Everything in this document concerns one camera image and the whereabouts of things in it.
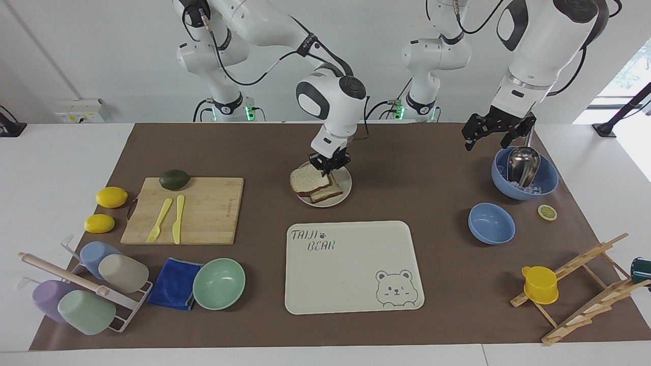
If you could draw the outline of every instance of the black stand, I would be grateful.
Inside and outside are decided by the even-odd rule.
[[[620,109],[619,112],[617,112],[617,114],[615,114],[615,116],[613,116],[613,118],[611,118],[611,120],[609,120],[606,123],[602,123],[602,124],[598,124],[598,123],[593,124],[592,128],[594,128],[594,130],[597,132],[597,134],[599,136],[601,136],[601,137],[617,137],[613,133],[613,127],[615,127],[617,122],[619,122],[624,117],[626,117],[626,115],[630,111],[632,111],[633,108],[635,108],[635,106],[640,104],[640,102],[642,102],[649,94],[651,94],[651,83],[646,84],[644,89],[642,89],[642,91],[637,93],[637,95],[634,96],[631,99],[631,101],[628,102],[628,104],[626,104],[624,107],[622,107],[622,109]]]
[[[27,127],[27,123],[12,122],[0,113],[0,137],[18,137]]]

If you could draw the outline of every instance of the lemon slice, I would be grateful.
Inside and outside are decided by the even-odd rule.
[[[538,207],[538,215],[547,221],[554,221],[559,216],[552,206],[548,206],[546,204],[541,204]]]

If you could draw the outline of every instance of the yellow mug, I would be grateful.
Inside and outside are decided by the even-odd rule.
[[[558,279],[552,270],[546,267],[523,267],[525,276],[525,295],[541,305],[549,305],[559,299]]]

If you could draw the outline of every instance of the wooden cutting board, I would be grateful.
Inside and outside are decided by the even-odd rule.
[[[181,245],[233,244],[240,213],[243,178],[192,178],[179,191],[161,187],[158,178],[146,178],[137,206],[127,223],[122,244],[174,244],[172,225],[176,221],[176,197],[186,196],[181,225]],[[166,198],[174,199],[161,234],[147,244],[149,232]]]

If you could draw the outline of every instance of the blue bowl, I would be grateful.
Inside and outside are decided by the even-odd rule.
[[[508,212],[492,203],[480,203],[470,210],[468,227],[480,242],[494,246],[511,241],[516,223]]]
[[[516,147],[509,146],[508,148],[498,151],[493,160],[491,177],[493,178],[495,187],[497,187],[500,192],[504,193],[507,197],[519,201],[530,201],[550,194],[559,186],[559,173],[556,171],[556,168],[554,168],[554,165],[552,165],[543,155],[540,156],[540,168],[538,168],[538,173],[531,183],[532,186],[540,187],[541,193],[527,193],[512,186],[511,183],[506,180],[506,170],[508,169],[508,155],[514,148]],[[498,165],[504,167],[504,175],[502,175],[497,169]]]

